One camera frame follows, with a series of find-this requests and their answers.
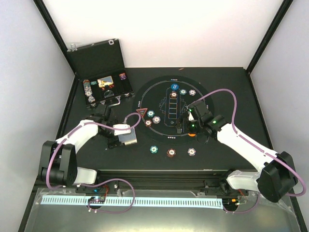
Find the blue backed card deck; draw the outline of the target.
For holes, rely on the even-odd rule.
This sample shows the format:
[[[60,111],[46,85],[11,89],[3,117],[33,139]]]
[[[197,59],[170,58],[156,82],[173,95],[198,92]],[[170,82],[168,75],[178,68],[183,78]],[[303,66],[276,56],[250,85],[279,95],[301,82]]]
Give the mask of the blue backed card deck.
[[[119,135],[118,139],[123,145],[131,145],[137,143],[135,129],[131,129],[130,133]]]

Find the blue white chips small blind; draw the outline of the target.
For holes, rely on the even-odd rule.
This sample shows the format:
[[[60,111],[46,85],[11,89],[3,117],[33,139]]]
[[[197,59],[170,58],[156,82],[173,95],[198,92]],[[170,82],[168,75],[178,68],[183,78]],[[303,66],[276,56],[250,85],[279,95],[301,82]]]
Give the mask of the blue white chips small blind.
[[[196,94],[196,91],[194,89],[189,90],[189,95],[194,96]]]

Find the orange poker chip stack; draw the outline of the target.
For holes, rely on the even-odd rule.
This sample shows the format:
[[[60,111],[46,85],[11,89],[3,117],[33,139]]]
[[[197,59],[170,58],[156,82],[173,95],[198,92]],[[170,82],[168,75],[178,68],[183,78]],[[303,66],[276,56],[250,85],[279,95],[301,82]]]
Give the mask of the orange poker chip stack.
[[[168,151],[167,151],[167,156],[168,157],[170,157],[170,158],[172,158],[172,157],[174,157],[176,155],[176,150],[175,149],[169,149]]]

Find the blue green fifty chips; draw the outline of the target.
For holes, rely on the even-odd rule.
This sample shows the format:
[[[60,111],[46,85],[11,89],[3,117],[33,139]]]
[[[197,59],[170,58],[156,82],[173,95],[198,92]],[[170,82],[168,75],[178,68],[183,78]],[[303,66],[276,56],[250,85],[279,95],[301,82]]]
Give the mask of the blue green fifty chips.
[[[179,94],[180,95],[185,95],[187,91],[185,89],[180,89]]]

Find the orange chips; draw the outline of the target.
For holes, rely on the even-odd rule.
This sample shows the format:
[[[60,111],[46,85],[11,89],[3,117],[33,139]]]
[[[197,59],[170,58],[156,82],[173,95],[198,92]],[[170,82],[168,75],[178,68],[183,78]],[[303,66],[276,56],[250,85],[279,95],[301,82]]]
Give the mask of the orange chips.
[[[151,120],[146,120],[146,121],[145,121],[145,126],[146,126],[146,127],[150,127],[150,126],[152,125],[152,123],[153,123],[153,122],[152,122]]]
[[[176,93],[176,92],[171,92],[170,95],[169,95],[169,97],[170,97],[171,99],[176,99],[176,98],[177,98],[177,93]]]

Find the green poker chip stack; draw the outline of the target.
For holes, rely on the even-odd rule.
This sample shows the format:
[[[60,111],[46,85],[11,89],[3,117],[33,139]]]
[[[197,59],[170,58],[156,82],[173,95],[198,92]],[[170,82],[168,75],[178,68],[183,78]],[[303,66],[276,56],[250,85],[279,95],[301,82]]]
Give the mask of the green poker chip stack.
[[[155,145],[151,146],[151,147],[150,147],[150,152],[151,152],[152,154],[157,153],[157,152],[158,152],[158,147],[155,146]]]

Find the red triangular dealer button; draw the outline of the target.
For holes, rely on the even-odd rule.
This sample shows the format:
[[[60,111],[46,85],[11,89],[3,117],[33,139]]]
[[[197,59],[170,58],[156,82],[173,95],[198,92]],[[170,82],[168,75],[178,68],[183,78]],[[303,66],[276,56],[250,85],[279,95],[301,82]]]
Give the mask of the red triangular dealer button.
[[[139,108],[136,109],[136,112],[142,117],[144,118],[144,116],[147,114],[148,108]]]

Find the blue small blind button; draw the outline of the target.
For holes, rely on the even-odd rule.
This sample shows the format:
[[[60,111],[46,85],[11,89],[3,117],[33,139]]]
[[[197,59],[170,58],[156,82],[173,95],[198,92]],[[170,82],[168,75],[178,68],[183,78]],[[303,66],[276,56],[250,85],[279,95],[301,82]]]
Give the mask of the blue small blind button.
[[[176,84],[176,83],[173,83],[173,84],[171,84],[170,88],[171,88],[173,91],[176,91],[176,90],[179,89],[179,85]]]

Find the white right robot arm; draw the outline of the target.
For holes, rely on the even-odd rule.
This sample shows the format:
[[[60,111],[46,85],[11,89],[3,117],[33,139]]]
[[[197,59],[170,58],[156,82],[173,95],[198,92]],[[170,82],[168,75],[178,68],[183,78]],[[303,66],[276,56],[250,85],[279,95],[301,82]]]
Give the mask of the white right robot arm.
[[[295,171],[292,156],[286,152],[277,153],[243,132],[222,116],[204,115],[200,118],[188,116],[177,119],[176,127],[185,133],[203,134],[226,145],[246,159],[254,171],[234,170],[219,183],[225,195],[237,189],[256,191],[267,200],[276,203],[302,179]]]

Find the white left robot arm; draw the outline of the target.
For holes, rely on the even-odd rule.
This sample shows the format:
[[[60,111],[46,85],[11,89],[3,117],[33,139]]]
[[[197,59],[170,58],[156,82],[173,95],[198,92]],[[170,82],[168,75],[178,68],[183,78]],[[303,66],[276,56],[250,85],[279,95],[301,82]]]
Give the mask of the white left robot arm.
[[[107,138],[131,132],[124,121],[110,121],[111,107],[105,106],[102,113],[94,113],[81,120],[76,127],[55,141],[42,145],[38,178],[49,189],[86,184],[93,193],[103,189],[104,182],[97,177],[97,171],[77,165],[78,151],[93,137],[101,134]]]

